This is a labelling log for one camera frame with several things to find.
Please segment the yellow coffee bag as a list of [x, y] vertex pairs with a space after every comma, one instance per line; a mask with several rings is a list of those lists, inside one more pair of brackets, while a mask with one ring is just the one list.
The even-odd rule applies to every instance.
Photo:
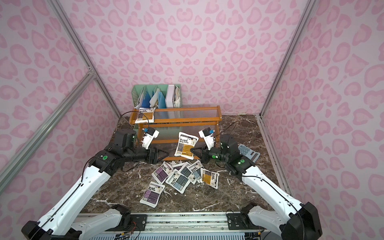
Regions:
[[140, 108], [135, 124], [148, 123], [151, 124], [155, 121], [154, 113], [156, 108]]
[[201, 181], [214, 189], [218, 189], [219, 176], [217, 172], [211, 172], [206, 169], [201, 168]]
[[186, 158], [188, 160], [193, 160], [194, 154], [191, 152], [191, 149], [195, 147], [198, 141], [199, 141], [199, 138], [196, 136], [179, 132], [178, 145], [177, 145], [174, 156]]

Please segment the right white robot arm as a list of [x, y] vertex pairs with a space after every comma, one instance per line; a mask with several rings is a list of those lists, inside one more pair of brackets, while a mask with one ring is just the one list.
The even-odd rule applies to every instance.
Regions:
[[223, 135], [217, 147], [211, 137], [205, 142], [205, 147], [192, 148], [191, 153], [203, 162], [223, 163], [230, 175], [255, 190], [273, 208], [267, 211], [252, 203], [243, 208], [252, 225], [283, 240], [318, 240], [323, 235], [318, 209], [310, 202], [303, 204], [271, 181], [231, 135]]

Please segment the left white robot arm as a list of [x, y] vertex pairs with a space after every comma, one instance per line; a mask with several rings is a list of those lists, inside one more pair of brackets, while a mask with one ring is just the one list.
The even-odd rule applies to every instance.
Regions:
[[85, 164], [81, 177], [62, 199], [38, 221], [28, 221], [22, 228], [28, 240], [88, 240], [107, 231], [131, 231], [135, 229], [130, 210], [114, 205], [105, 213], [84, 222], [76, 218], [91, 197], [127, 162], [155, 164], [163, 160], [161, 150], [151, 143], [159, 132], [148, 127], [138, 144], [136, 131], [120, 130], [113, 143], [96, 153]]

